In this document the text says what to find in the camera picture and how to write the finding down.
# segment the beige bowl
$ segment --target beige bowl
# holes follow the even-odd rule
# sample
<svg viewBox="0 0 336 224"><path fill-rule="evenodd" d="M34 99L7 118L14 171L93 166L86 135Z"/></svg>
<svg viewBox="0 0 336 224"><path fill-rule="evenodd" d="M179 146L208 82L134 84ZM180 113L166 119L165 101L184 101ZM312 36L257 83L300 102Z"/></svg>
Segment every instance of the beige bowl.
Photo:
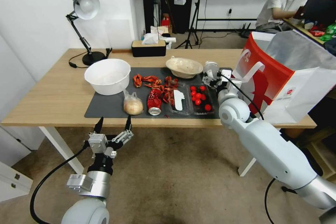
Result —
<svg viewBox="0 0 336 224"><path fill-rule="evenodd" d="M174 56L166 61L166 66L171 70L173 75L184 79L191 79L203 71L203 66L197 61L175 58Z"/></svg>

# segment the desk lamp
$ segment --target desk lamp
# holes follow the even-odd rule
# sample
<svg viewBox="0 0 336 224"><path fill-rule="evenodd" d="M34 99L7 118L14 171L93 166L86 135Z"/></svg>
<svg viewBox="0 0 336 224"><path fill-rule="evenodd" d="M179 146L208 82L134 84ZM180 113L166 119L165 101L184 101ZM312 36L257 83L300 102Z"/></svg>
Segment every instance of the desk lamp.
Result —
<svg viewBox="0 0 336 224"><path fill-rule="evenodd" d="M74 10L70 14L66 15L66 18L79 36L79 40L83 43L87 50L87 54L85 54L82 59L83 63L85 65L92 65L93 63L103 60L106 57L102 52L91 52L90 44L84 37L81 36L76 26L74 25L74 20L77 18L85 20L94 18L100 9L100 3L99 0L73 0L73 2Z"/></svg>

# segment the monitor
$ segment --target monitor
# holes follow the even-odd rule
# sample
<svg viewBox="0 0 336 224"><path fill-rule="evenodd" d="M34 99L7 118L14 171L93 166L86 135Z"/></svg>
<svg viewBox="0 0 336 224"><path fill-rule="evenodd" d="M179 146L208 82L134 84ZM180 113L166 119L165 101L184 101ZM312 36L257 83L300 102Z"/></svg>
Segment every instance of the monitor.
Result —
<svg viewBox="0 0 336 224"><path fill-rule="evenodd" d="M336 0L308 0L304 9L305 19L329 25L336 20Z"/></svg>

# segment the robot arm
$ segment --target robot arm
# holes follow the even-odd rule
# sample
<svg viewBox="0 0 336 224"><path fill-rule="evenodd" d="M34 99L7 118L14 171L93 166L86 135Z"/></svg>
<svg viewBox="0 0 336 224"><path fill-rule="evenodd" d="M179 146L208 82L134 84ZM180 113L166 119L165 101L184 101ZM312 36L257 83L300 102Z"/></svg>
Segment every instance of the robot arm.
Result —
<svg viewBox="0 0 336 224"><path fill-rule="evenodd" d="M113 159L117 150L132 137L131 116L128 116L125 130L119 135L100 134L103 118L89 134L89 145L93 152L93 164L87 174L71 174L67 186L87 198L76 202L67 210L62 224L107 224L110 215L106 209L106 198L110 191L110 178L113 173Z"/></svg>
<svg viewBox="0 0 336 224"><path fill-rule="evenodd" d="M261 166L272 177L292 187L303 200L320 209L335 207L336 185L318 176L306 156L283 139L270 123L250 117L248 105L238 98L237 87L242 82L230 77L227 69L220 70L216 63L206 62L203 82L217 90L222 124L236 131Z"/></svg>

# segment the red crayfish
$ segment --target red crayfish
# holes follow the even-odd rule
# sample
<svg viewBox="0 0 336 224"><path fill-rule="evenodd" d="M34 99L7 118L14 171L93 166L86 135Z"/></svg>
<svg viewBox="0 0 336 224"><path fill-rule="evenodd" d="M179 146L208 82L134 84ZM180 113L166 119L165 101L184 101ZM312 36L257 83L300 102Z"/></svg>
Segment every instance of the red crayfish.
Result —
<svg viewBox="0 0 336 224"><path fill-rule="evenodd" d="M145 86L152 89L159 89L163 93L162 100L165 103L175 105L174 90L177 89L179 84L178 79L172 80L172 77L167 76L164 80L164 85L162 85L162 81L154 75L142 77L140 74L137 74L133 77L133 80L136 88L141 87L142 81L149 82L149 84L145 84Z"/></svg>

